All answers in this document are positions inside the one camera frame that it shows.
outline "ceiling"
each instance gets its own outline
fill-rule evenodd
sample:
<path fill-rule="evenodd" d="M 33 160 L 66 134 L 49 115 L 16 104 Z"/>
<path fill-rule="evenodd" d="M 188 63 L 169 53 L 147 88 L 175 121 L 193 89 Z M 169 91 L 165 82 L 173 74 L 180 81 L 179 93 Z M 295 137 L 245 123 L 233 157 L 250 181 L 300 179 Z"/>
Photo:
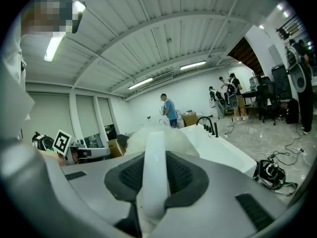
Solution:
<path fill-rule="evenodd" d="M 246 38 L 243 37 L 239 41 L 230 51 L 229 56 L 249 67 L 255 75 L 264 75 L 261 64 Z"/>
<path fill-rule="evenodd" d="M 278 0 L 81 0 L 76 34 L 66 33 L 52 62 L 50 39 L 25 36 L 27 82 L 67 85 L 131 97 L 128 87 L 173 71 L 174 77 L 236 62 L 229 52 Z M 180 66 L 207 60 L 203 68 Z"/>

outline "black cable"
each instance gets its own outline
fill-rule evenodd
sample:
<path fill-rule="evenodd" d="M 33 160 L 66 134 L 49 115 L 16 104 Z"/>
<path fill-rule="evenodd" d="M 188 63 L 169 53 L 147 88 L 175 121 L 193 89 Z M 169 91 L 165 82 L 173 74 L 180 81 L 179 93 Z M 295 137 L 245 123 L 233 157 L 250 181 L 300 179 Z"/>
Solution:
<path fill-rule="evenodd" d="M 279 151 L 274 151 L 273 154 L 269 156 L 269 158 L 270 158 L 270 159 L 276 158 L 280 163 L 283 163 L 283 164 L 286 165 L 286 166 L 294 165 L 294 164 L 297 162 L 297 160 L 298 160 L 298 155 L 300 154 L 301 151 L 299 151 L 298 153 L 296 153 L 296 152 L 292 151 L 291 149 L 287 148 L 287 146 L 291 146 L 291 145 L 295 142 L 296 139 L 300 139 L 300 138 L 302 137 L 302 135 L 301 135 L 300 133 L 298 133 L 298 131 L 297 131 L 297 124 L 296 124 L 296 132 L 297 132 L 297 134 L 299 135 L 299 137 L 295 137 L 295 138 L 293 139 L 292 143 L 290 143 L 290 144 L 288 144 L 288 145 L 285 146 L 285 149 L 286 149 L 287 151 L 290 151 L 290 152 L 296 154 L 296 160 L 295 160 L 294 163 L 286 164 L 286 163 L 282 162 L 282 161 L 277 157 L 277 155 L 279 155 L 279 154 L 285 155 L 285 156 L 291 156 L 291 154 L 290 154 L 290 153 L 287 153 L 287 152 L 286 152 L 286 153 L 283 153 L 283 152 L 279 152 Z"/>
<path fill-rule="evenodd" d="M 225 135 L 232 133 L 232 132 L 233 132 L 233 130 L 234 130 L 234 122 L 233 122 L 233 118 L 231 118 L 231 121 L 232 121 L 232 125 L 227 126 L 227 128 L 231 128 L 231 127 L 233 127 L 233 128 L 232 128 L 232 130 L 231 130 L 230 132 L 225 133 Z"/>

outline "black office chair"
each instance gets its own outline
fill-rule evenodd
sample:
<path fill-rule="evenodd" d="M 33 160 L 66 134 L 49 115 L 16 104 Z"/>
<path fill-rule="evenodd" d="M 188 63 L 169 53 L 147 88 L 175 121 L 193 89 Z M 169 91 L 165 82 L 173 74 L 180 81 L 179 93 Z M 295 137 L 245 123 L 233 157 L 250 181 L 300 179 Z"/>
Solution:
<path fill-rule="evenodd" d="M 258 85 L 257 89 L 259 91 L 259 98 L 260 98 L 260 108 L 263 110 L 262 114 L 264 118 L 262 122 L 268 118 L 273 120 L 273 125 L 276 125 L 275 122 L 275 115 L 279 110 L 279 100 L 275 93 L 275 83 L 270 81 L 266 84 Z M 267 105 L 267 100 L 270 100 L 271 105 Z"/>

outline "fluorescent light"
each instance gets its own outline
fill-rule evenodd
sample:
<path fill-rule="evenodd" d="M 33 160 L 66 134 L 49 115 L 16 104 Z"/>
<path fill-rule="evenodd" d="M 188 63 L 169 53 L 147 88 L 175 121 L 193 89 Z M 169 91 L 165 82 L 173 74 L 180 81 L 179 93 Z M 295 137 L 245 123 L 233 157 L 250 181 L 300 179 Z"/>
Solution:
<path fill-rule="evenodd" d="M 74 5 L 77 11 L 83 12 L 86 9 L 86 6 L 82 4 L 80 1 L 76 1 Z"/>
<path fill-rule="evenodd" d="M 133 85 L 133 86 L 130 86 L 129 89 L 131 90 L 131 89 L 136 88 L 136 87 L 138 87 L 138 86 L 140 86 L 140 85 L 143 85 L 143 84 L 145 84 L 145 83 L 148 83 L 148 82 L 150 82 L 150 81 L 152 81 L 152 80 L 153 80 L 152 78 L 148 78 L 148 79 L 143 80 L 143 81 L 141 81 L 141 82 L 139 82 L 139 83 L 137 83 L 137 84 L 135 84 L 135 85 Z"/>
<path fill-rule="evenodd" d="M 48 49 L 46 50 L 46 54 L 44 56 L 44 61 L 51 62 L 53 60 L 55 52 L 56 52 L 61 40 L 65 36 L 65 34 L 66 33 L 64 32 L 64 33 L 62 33 L 61 37 L 52 37 L 51 38 Z"/>
<path fill-rule="evenodd" d="M 189 65 L 181 66 L 180 69 L 188 69 L 188 68 L 191 68 L 191 67 L 196 67 L 196 66 L 205 64 L 205 63 L 206 63 L 206 61 L 199 61 L 199 62 L 192 63 L 192 64 L 189 64 Z"/>

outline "black t-shirt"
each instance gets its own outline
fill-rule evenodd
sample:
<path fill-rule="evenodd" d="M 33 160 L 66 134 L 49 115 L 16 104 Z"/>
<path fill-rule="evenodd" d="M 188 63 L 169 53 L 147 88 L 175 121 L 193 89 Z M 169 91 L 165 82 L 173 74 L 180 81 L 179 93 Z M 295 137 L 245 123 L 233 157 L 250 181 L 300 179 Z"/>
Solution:
<path fill-rule="evenodd" d="M 236 95 L 241 95 L 240 90 L 239 90 L 239 88 L 238 88 L 238 85 L 240 85 L 240 81 L 239 81 L 237 78 L 234 78 L 234 79 L 232 80 L 232 84 L 234 84 L 234 86 L 237 88 L 237 93 L 236 93 Z"/>

